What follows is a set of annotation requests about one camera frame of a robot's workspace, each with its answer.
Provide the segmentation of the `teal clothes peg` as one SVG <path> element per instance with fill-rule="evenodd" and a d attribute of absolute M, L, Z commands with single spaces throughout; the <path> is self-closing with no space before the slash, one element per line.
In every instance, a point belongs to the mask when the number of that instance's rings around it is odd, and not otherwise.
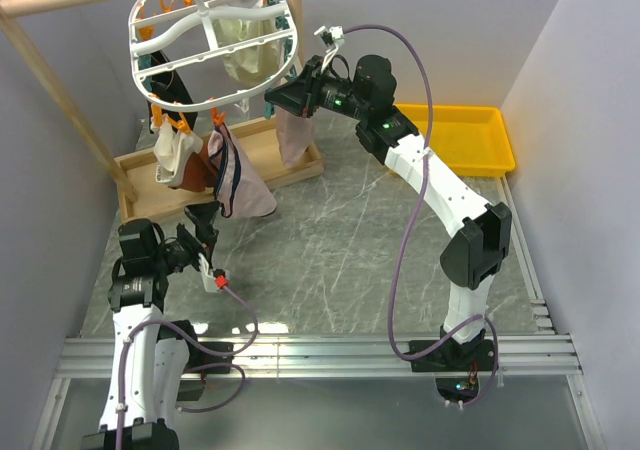
<path fill-rule="evenodd" d="M 271 119 L 275 116 L 275 106 L 272 102 L 265 100 L 264 118 Z"/>

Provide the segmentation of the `pink underwear navy trim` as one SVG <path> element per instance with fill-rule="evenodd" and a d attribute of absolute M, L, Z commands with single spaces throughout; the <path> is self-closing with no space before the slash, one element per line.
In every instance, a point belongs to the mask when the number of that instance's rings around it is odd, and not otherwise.
<path fill-rule="evenodd" d="M 277 209 L 277 201 L 225 124 L 215 124 L 208 141 L 209 161 L 218 171 L 214 194 L 221 216 L 260 218 Z"/>

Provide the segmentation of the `orange clothes peg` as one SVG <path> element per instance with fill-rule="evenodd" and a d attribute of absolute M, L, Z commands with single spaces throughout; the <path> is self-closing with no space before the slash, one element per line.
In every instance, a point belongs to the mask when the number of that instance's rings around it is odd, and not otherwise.
<path fill-rule="evenodd" d="M 220 129 L 226 126 L 226 112 L 220 111 L 218 108 L 214 107 L 210 111 L 211 120 L 213 127 L 215 129 Z"/>

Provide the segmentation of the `white clip hanger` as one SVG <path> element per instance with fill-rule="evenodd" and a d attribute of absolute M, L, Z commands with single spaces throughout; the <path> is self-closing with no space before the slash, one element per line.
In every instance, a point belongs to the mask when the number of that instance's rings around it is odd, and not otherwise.
<path fill-rule="evenodd" d="M 151 0 L 137 0 L 128 16 L 128 43 L 131 75 L 137 90 L 151 104 L 170 111 L 201 112 L 215 105 L 228 105 L 245 98 L 261 94 L 281 82 L 290 69 L 299 62 L 299 34 L 287 0 L 194 0 L 190 5 L 166 10 L 146 17 L 145 7 Z M 269 35 L 220 47 L 214 31 L 214 21 L 240 19 L 249 21 L 273 20 L 277 31 Z M 196 53 L 152 67 L 143 61 L 157 51 L 168 47 L 192 31 L 199 31 L 205 39 L 205 48 Z M 183 68 L 198 68 L 214 60 L 223 60 L 237 50 L 278 40 L 281 45 L 280 69 L 263 83 L 240 89 L 234 93 L 207 97 L 192 104 L 167 102 L 151 93 L 151 76 L 179 71 Z"/>

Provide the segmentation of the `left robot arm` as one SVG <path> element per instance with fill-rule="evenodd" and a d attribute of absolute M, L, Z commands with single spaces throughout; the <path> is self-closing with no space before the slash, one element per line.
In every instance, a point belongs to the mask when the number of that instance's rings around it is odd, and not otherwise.
<path fill-rule="evenodd" d="M 172 237 L 147 218 L 118 228 L 121 255 L 108 292 L 115 337 L 110 385 L 98 429 L 82 438 L 82 448 L 178 448 L 172 419 L 183 374 L 230 371 L 232 345 L 206 347 L 190 321 L 164 316 L 169 276 L 191 267 L 206 289 L 224 280 L 211 262 L 219 211 L 217 202 L 186 206 L 193 226 L 177 225 Z"/>

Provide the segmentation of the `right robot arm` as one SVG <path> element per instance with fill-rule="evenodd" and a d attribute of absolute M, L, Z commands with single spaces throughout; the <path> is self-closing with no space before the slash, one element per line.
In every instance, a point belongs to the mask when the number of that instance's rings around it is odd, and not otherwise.
<path fill-rule="evenodd" d="M 450 282 L 449 309 L 438 341 L 412 345 L 402 359 L 432 372 L 478 368 L 493 353 L 485 339 L 489 289 L 509 252 L 512 213 L 473 191 L 425 144 L 394 104 L 397 81 L 388 59 L 366 55 L 341 78 L 320 56 L 301 74 L 266 91 L 265 99 L 302 118 L 326 109 L 356 120 L 363 148 L 409 184 L 436 214 L 450 241 L 440 266 Z"/>

